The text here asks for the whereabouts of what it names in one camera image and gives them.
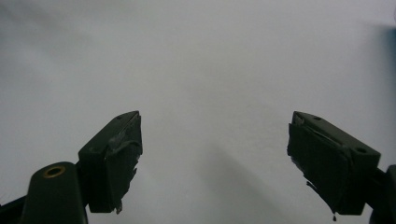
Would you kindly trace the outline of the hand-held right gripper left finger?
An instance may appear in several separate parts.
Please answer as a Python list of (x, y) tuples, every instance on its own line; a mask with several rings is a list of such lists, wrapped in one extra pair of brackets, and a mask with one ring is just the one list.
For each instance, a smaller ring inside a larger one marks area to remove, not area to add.
[(132, 111), (116, 116), (79, 152), (85, 197), (92, 213), (122, 210), (136, 165), (143, 154), (141, 116)]

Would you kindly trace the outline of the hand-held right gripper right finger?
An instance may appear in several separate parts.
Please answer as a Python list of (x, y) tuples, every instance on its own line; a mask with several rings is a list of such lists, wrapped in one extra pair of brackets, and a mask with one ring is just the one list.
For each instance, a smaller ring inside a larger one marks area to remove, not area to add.
[(292, 115), (289, 136), (288, 155), (333, 213), (360, 215), (368, 204), (373, 208), (370, 220), (381, 220), (372, 182), (379, 152), (326, 119), (300, 111)]

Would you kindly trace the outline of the dark blue object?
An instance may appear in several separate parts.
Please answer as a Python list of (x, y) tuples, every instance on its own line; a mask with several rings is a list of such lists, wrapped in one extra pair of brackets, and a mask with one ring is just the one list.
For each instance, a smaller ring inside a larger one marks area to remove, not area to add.
[(396, 28), (391, 28), (386, 34), (386, 50), (389, 54), (389, 66), (391, 73), (396, 80)]

